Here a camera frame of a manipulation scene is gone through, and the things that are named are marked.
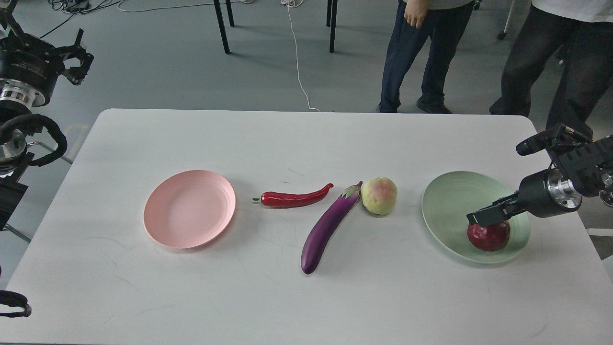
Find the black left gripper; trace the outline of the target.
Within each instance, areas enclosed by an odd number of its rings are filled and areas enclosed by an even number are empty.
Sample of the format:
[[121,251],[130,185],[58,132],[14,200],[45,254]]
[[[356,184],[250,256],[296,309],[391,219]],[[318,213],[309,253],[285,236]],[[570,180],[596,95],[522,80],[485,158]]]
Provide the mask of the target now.
[[[45,55],[51,47],[46,42],[41,46],[34,43],[20,46],[16,39],[2,39],[1,100],[26,108],[40,107],[50,102],[60,75],[72,85],[81,85],[94,61],[82,44],[84,33],[79,29],[72,45],[54,48],[54,57]],[[73,59],[79,65],[66,68],[66,61]]]

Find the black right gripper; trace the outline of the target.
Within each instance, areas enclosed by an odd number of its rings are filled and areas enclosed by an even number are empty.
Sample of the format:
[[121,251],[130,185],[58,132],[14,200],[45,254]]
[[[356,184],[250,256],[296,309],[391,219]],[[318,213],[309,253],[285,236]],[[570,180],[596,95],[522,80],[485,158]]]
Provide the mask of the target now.
[[497,199],[466,218],[469,224],[482,227],[503,223],[525,211],[537,218],[551,218],[575,212],[582,201],[583,196],[576,192],[573,183],[558,168],[552,168],[525,177],[517,194]]

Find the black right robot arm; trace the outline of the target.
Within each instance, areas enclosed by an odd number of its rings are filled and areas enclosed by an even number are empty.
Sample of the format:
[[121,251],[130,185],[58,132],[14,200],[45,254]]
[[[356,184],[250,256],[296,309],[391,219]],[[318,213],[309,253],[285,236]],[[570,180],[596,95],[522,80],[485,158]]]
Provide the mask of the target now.
[[528,212],[551,218],[578,210],[584,198],[598,197],[612,206],[613,140],[592,140],[564,124],[529,137],[515,147],[521,156],[546,151],[545,170],[523,178],[514,194],[467,214],[469,224],[482,227],[502,223]]

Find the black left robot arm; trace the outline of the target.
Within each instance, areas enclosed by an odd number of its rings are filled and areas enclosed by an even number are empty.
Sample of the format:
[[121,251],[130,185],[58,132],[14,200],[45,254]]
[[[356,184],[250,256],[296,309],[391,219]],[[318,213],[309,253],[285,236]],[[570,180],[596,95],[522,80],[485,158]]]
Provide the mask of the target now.
[[[82,45],[83,29],[69,46],[53,46],[18,29],[1,40],[1,227],[4,228],[28,190],[20,183],[29,166],[45,166],[64,157],[66,136],[50,117],[32,112],[48,105],[60,76],[80,85],[93,62]],[[28,136],[46,130],[56,148],[35,158]]]

